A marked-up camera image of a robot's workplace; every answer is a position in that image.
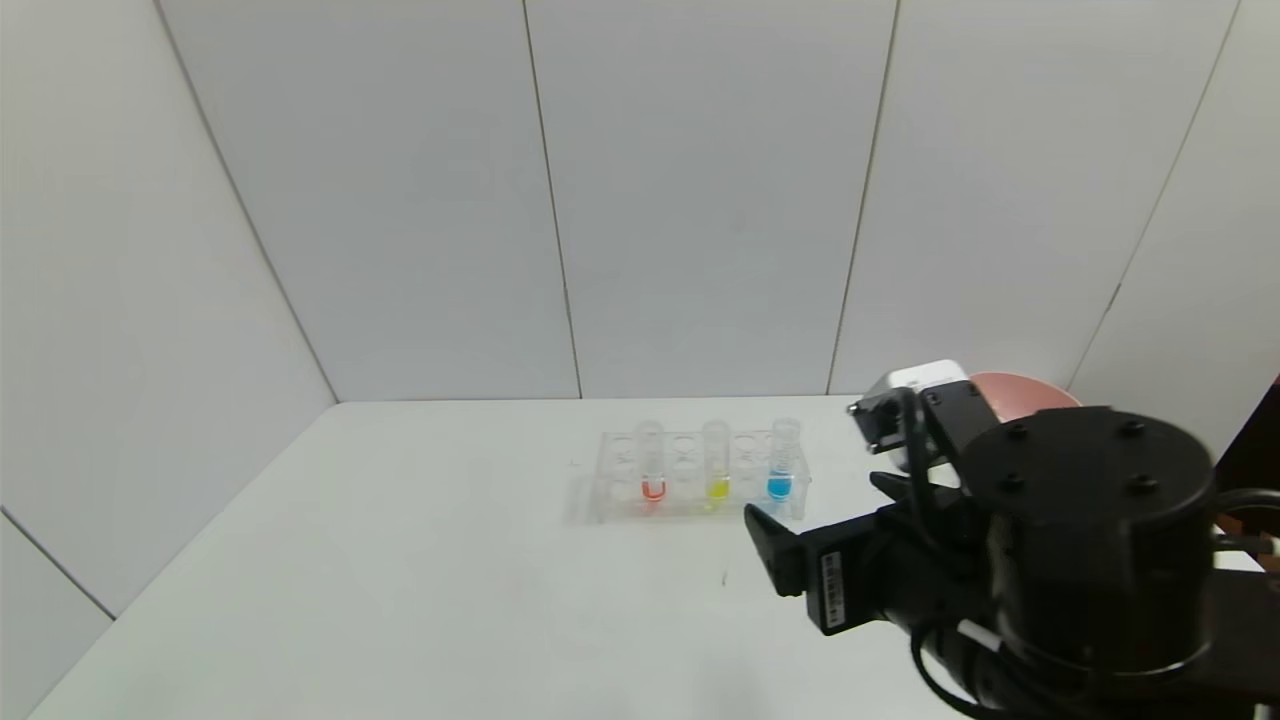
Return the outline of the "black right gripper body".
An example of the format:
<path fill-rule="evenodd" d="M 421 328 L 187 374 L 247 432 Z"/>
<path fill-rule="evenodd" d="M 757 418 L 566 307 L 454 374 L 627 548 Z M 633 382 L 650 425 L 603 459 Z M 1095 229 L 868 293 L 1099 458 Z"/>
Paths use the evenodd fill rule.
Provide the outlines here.
<path fill-rule="evenodd" d="M 991 609 L 991 516 L 956 489 L 937 489 L 943 539 L 933 547 L 902 500 L 803 533 L 806 610 L 826 635 L 868 623 L 954 637 Z"/>

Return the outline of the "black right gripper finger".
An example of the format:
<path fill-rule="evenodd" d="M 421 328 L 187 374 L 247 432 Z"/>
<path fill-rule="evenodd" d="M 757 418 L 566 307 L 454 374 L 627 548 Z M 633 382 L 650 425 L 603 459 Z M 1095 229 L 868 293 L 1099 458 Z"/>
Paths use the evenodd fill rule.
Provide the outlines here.
<path fill-rule="evenodd" d="M 804 594 L 806 569 L 800 536 L 755 503 L 744 507 L 742 519 L 774 592 L 781 597 Z"/>
<path fill-rule="evenodd" d="M 908 503 L 916 509 L 937 509 L 938 500 L 933 484 L 927 474 L 895 474 L 891 471 L 872 471 L 870 484 L 882 495 L 896 503 Z"/>

